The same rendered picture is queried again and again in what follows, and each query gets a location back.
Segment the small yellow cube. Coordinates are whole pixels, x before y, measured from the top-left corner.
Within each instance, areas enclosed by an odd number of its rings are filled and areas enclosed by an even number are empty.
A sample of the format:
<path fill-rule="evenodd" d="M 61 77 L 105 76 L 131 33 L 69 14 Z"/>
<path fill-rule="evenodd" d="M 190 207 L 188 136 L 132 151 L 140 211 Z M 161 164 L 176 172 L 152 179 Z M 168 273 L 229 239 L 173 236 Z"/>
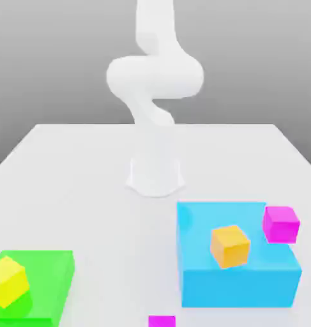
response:
<path fill-rule="evenodd" d="M 29 290 L 26 269 L 11 257 L 0 259 L 0 307 L 6 308 Z"/>

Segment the large green box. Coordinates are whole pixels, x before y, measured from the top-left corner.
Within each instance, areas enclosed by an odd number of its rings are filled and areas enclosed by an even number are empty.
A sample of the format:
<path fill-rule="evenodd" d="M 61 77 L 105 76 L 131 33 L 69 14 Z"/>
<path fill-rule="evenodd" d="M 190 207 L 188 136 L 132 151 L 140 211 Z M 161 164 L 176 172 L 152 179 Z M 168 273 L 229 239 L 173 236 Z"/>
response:
<path fill-rule="evenodd" d="M 29 290 L 6 308 L 0 327 L 59 327 L 70 290 L 75 261 L 71 250 L 4 250 L 25 267 Z"/>

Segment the small magenta cube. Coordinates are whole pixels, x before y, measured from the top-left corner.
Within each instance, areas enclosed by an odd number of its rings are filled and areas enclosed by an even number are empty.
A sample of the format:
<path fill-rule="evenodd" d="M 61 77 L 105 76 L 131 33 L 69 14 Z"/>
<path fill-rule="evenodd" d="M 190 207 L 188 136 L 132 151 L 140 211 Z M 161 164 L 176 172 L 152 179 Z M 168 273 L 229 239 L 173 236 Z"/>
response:
<path fill-rule="evenodd" d="M 289 206 L 266 206 L 262 229 L 268 243 L 295 244 L 300 220 Z"/>
<path fill-rule="evenodd" d="M 176 316 L 149 316 L 148 327 L 176 327 Z"/>

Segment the large blue box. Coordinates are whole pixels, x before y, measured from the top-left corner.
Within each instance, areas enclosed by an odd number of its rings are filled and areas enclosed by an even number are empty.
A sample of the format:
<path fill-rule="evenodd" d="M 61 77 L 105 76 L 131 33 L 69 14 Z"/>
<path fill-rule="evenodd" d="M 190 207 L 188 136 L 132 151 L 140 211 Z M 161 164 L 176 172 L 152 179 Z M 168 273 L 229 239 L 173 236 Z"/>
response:
<path fill-rule="evenodd" d="M 176 252 L 182 307 L 291 307 L 301 266 L 290 246 L 269 244 L 265 202 L 176 205 Z M 222 269 L 210 251 L 214 229 L 237 225 L 250 239 L 245 265 Z"/>

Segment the small orange cube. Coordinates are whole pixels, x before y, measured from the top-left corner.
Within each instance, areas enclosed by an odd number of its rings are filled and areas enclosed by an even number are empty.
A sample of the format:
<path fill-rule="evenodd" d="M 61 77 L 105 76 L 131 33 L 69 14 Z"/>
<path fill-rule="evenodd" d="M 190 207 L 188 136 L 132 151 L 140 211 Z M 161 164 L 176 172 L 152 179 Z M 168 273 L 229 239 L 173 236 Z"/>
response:
<path fill-rule="evenodd" d="M 221 269 L 242 266 L 248 262 L 250 240 L 237 225 L 220 227 L 211 232 L 210 250 Z"/>

